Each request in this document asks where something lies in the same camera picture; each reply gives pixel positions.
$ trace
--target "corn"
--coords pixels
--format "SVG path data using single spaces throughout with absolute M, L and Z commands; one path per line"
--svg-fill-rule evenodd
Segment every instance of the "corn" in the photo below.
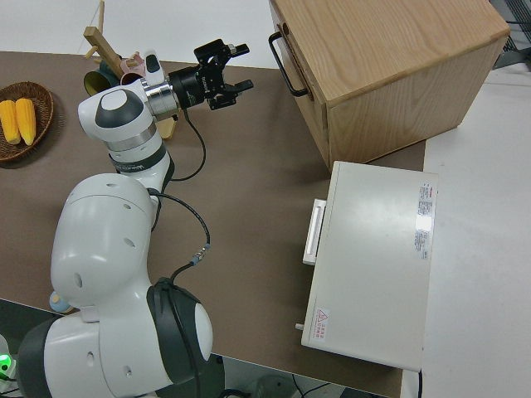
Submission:
M 35 124 L 35 108 L 28 98 L 17 99 L 15 103 L 18 131 L 26 145 L 31 145 L 35 139 L 37 127 Z
M 3 135 L 12 145 L 20 143 L 18 132 L 15 103 L 9 99 L 0 102 L 0 122 L 2 122 Z

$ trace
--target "black cable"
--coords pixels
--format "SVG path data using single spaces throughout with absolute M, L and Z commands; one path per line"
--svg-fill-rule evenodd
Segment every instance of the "black cable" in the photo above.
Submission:
M 422 370 L 418 372 L 418 398 L 422 398 Z
M 329 385 L 330 383 L 324 383 L 324 384 L 321 384 L 320 386 L 312 388 L 311 390 L 307 390 L 300 398 L 305 398 L 310 392 L 318 390 L 319 388 L 323 388 L 325 386 L 329 386 Z
M 177 275 L 182 273 L 184 270 L 186 270 L 186 269 L 188 269 L 190 267 L 193 267 L 194 265 L 195 264 L 192 261 L 190 261 L 188 264 L 183 265 L 181 268 L 177 268 L 175 271 L 173 271 L 172 276 L 169 277 L 172 280 L 172 283 L 175 284 L 175 278 L 177 278 Z
M 228 396 L 239 396 L 240 398 L 249 398 L 251 394 L 249 394 L 248 392 L 228 388 L 222 391 L 222 393 L 217 398 L 227 398 Z
M 297 380 L 295 379 L 295 375 L 293 373 L 291 374 L 291 378 L 293 379 L 293 383 L 295 384 L 295 387 L 297 387 L 297 390 L 300 393 L 300 398 L 305 398 L 310 392 L 316 391 L 319 388 L 323 388 L 325 386 L 329 386 L 330 385 L 330 383 L 324 383 L 324 384 L 321 384 L 320 386 L 312 388 L 311 390 L 307 390 L 306 392 L 302 392 L 302 390 L 300 389 L 299 385 L 297 384 Z
M 531 22 L 524 22 L 524 21 L 505 21 L 505 22 L 511 25 L 531 25 Z
M 299 385 L 297 384 L 297 380 L 295 379 L 295 375 L 293 373 L 291 373 L 291 378 L 293 379 L 293 384 L 295 384 L 295 387 L 297 387 L 297 390 L 299 391 L 300 396 L 304 396 L 304 392 L 302 392 Z
M 6 391 L 6 392 L 0 392 L 0 396 L 7 397 L 6 394 L 11 394 L 12 392 L 15 392 L 15 391 L 18 391 L 18 390 L 20 390 L 20 388 L 14 388 L 14 389 Z M 23 398 L 23 397 L 22 396 L 10 396 L 8 398 Z
M 194 133 L 199 138 L 199 141 L 201 141 L 202 161 L 201 161 L 201 164 L 199 165 L 199 167 L 197 168 L 197 170 L 195 172 L 193 172 L 192 174 L 190 174 L 189 176 L 182 177 L 182 178 L 172 178 L 169 181 L 186 181 L 186 180 L 189 180 L 190 178 L 196 176 L 202 170 L 202 167 L 205 165 L 205 162 L 207 161 L 207 147 L 205 146 L 205 142 L 203 141 L 201 134 L 197 131 L 196 126 L 193 125 L 192 121 L 188 117 L 188 111 L 186 110 L 186 108 L 183 109 L 183 112 L 184 112 L 184 118 L 186 119 L 188 124 L 190 124 L 190 127 L 192 128 Z
M 168 195 L 167 193 L 161 193 L 153 188 L 148 188 L 148 193 L 152 197 L 165 197 L 171 201 L 176 201 L 179 205 L 186 207 L 201 223 L 201 226 L 203 230 L 205 231 L 205 235 L 207 236 L 207 244 L 210 245 L 210 231 L 208 230 L 207 224 L 205 221 L 199 216 L 199 213 L 193 209 L 190 205 L 188 205 L 185 201 L 182 201 L 178 197 L 172 197 L 171 195 Z
M 11 377 L 7 377 L 6 375 L 0 373 L 0 379 L 4 381 L 17 381 L 17 379 L 12 379 Z

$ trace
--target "table surface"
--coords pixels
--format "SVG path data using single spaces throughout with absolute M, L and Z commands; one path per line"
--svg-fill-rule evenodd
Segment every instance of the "table surface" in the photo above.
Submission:
M 183 66 L 164 64 L 166 70 Z M 2 299 L 48 309 L 56 223 L 71 189 L 114 172 L 105 146 L 85 136 L 77 105 L 87 98 L 83 76 L 95 64 L 82 56 L 0 53 L 0 86 L 30 80 L 53 94 L 46 139 L 28 158 L 0 168 Z M 179 283 L 202 300 L 214 330 L 213 351 L 225 357 L 331 381 L 383 396 L 400 394 L 402 371 L 300 345 L 313 269 L 302 254 L 314 198 L 325 199 L 330 175 L 277 70 L 227 67 L 228 81 L 255 88 L 236 106 L 190 109 L 203 134 L 207 163 L 167 193 L 191 204 L 207 222 L 212 249 Z M 201 149 L 182 121 L 168 141 L 177 176 L 193 171 Z M 375 164 L 421 170 L 424 143 Z M 152 281 L 188 262 L 204 241 L 201 226 L 166 203 L 152 234 Z

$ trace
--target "wooden box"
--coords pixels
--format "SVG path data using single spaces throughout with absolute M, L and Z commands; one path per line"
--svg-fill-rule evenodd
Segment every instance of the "wooden box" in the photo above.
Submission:
M 509 34 L 486 0 L 270 5 L 271 50 L 292 93 L 308 91 L 296 101 L 330 170 L 456 127 Z

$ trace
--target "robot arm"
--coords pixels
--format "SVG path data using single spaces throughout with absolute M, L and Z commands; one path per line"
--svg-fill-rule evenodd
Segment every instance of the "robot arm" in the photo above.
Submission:
M 154 121 L 205 99 L 211 109 L 236 103 L 252 83 L 227 85 L 222 69 L 246 52 L 213 41 L 196 49 L 198 66 L 169 76 L 151 52 L 145 79 L 80 104 L 81 126 L 104 142 L 119 173 L 87 178 L 66 199 L 51 282 L 80 311 L 24 338 L 17 379 L 26 398 L 135 397 L 191 379 L 199 396 L 212 350 L 207 312 L 171 279 L 151 285 L 147 273 L 159 206 L 149 193 L 163 192 L 174 170 Z

